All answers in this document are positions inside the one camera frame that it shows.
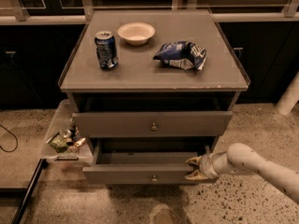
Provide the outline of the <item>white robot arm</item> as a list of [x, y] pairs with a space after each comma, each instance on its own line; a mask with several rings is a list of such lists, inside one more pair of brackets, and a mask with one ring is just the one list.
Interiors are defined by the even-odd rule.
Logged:
[[187, 180], [214, 179], [221, 175], [256, 174], [299, 203], [299, 172], [268, 161], [251, 147], [234, 143], [224, 152], [209, 153], [186, 160], [194, 171], [185, 176]]

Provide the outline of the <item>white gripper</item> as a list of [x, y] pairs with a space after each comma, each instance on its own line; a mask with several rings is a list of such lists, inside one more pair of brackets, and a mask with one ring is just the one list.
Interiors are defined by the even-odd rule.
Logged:
[[205, 180], [206, 177], [214, 179], [219, 176], [213, 167], [213, 155], [205, 154], [203, 156], [196, 156], [186, 160], [188, 164], [199, 166], [199, 170], [193, 171], [186, 175], [185, 178], [191, 181]]

